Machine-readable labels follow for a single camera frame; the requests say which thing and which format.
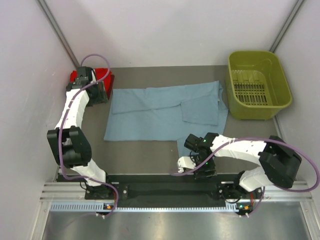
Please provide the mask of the light blue t shirt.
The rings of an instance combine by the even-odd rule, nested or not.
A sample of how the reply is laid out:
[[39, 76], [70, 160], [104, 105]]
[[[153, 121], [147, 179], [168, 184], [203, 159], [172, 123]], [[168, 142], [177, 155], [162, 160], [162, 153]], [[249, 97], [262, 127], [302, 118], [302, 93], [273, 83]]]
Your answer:
[[228, 109], [218, 81], [170, 87], [114, 89], [104, 141], [175, 141], [187, 156], [189, 134], [224, 132]]

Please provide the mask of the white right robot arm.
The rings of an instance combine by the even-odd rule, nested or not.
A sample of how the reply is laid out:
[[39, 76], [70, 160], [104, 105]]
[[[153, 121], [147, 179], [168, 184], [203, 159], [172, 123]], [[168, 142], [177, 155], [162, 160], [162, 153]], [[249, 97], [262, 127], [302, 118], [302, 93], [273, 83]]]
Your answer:
[[235, 141], [212, 132], [205, 137], [190, 134], [184, 146], [192, 153], [178, 159], [178, 172], [193, 170], [195, 178], [208, 178], [216, 174], [215, 157], [256, 164], [255, 169], [240, 172], [234, 180], [233, 192], [239, 198], [245, 198], [252, 191], [265, 186], [291, 189], [302, 162], [302, 158], [294, 150], [285, 146], [284, 141], [274, 135], [267, 141]]

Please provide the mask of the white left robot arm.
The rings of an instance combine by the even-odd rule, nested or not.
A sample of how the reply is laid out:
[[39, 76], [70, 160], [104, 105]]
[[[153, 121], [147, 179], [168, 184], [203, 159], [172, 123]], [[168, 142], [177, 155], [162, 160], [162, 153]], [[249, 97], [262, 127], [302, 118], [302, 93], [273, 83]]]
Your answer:
[[81, 66], [74, 70], [66, 86], [66, 102], [60, 120], [46, 134], [60, 168], [73, 170], [82, 177], [87, 200], [117, 197], [108, 174], [93, 160], [91, 145], [82, 131], [86, 108], [109, 100], [114, 78], [108, 68]]

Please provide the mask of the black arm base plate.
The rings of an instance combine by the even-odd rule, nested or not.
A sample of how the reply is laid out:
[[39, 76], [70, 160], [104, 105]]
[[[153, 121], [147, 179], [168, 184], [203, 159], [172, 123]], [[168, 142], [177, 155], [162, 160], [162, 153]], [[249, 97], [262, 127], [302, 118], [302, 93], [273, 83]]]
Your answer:
[[231, 183], [220, 182], [115, 182], [120, 201], [133, 200], [138, 197], [156, 199], [169, 197], [204, 197], [214, 201], [258, 200], [262, 189], [245, 192], [233, 187]]

